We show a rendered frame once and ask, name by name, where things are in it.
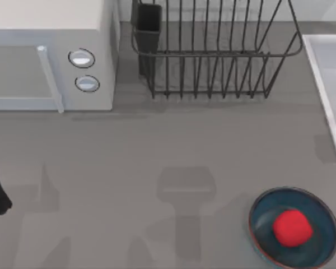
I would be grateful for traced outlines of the dark blue bowl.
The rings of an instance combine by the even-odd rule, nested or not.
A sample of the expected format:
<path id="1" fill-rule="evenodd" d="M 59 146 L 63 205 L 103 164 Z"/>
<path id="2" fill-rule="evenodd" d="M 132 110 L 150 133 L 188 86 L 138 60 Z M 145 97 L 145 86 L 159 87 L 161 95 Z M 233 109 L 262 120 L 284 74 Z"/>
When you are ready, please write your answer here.
<path id="1" fill-rule="evenodd" d="M 312 226 L 304 244 L 285 247 L 273 231 L 275 219 L 299 210 Z M 273 269 L 321 269 L 336 254 L 336 217 L 318 196 L 302 188 L 275 187 L 261 193 L 252 204 L 248 231 L 255 251 Z"/>

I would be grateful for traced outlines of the small round microwave knob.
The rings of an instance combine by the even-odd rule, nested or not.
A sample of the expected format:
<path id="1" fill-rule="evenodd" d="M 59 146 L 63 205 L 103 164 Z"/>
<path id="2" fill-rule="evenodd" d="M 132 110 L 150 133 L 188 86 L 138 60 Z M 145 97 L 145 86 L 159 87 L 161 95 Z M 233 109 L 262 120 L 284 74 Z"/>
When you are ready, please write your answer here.
<path id="1" fill-rule="evenodd" d="M 75 79 L 75 86 L 82 92 L 95 92 L 100 88 L 100 82 L 94 76 L 81 76 Z"/>

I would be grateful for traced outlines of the red apple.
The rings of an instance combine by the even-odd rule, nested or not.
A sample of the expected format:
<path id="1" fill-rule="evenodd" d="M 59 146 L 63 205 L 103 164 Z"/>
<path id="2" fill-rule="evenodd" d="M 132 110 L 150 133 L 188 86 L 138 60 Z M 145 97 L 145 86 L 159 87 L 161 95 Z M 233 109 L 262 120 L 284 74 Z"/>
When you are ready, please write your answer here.
<path id="1" fill-rule="evenodd" d="M 280 213 L 273 221 L 272 230 L 277 241 L 290 248 L 305 244 L 314 234 L 307 217 L 297 209 Z"/>

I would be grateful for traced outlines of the black cutlery holder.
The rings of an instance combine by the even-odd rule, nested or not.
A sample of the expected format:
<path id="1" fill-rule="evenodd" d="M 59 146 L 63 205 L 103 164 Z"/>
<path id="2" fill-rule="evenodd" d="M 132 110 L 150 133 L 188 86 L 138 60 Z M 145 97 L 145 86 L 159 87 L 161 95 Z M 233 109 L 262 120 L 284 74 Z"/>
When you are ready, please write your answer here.
<path id="1" fill-rule="evenodd" d="M 132 0 L 133 36 L 137 45 L 139 74 L 151 78 L 155 71 L 155 54 L 162 26 L 162 7 L 159 4 Z"/>

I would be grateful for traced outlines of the pale microwave oven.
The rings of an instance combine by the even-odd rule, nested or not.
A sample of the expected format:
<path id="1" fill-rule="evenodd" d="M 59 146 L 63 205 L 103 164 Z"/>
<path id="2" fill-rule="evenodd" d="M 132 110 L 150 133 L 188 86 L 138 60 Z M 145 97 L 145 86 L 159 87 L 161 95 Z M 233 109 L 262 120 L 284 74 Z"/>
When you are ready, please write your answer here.
<path id="1" fill-rule="evenodd" d="M 0 111 L 58 111 L 37 53 L 48 49 L 66 111 L 110 111 L 120 43 L 118 0 L 0 0 Z M 95 64 L 73 66 L 68 53 L 87 49 Z M 75 79 L 94 76 L 95 92 Z"/>

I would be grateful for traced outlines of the large round microwave knob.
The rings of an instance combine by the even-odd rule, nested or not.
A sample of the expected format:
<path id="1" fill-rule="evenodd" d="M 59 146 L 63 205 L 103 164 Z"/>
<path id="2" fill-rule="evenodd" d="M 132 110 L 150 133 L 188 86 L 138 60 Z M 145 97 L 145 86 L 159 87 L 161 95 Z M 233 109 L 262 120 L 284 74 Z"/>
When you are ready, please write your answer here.
<path id="1" fill-rule="evenodd" d="M 78 49 L 68 53 L 69 62 L 81 69 L 87 69 L 95 64 L 95 56 L 92 52 L 87 49 Z"/>

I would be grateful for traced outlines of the white sink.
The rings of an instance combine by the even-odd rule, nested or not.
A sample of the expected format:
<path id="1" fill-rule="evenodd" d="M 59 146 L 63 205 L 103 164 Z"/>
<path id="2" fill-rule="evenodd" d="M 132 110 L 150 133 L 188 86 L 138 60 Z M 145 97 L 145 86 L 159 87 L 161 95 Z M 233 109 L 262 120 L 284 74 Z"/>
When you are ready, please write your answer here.
<path id="1" fill-rule="evenodd" d="M 302 38 L 336 150 L 336 34 Z"/>

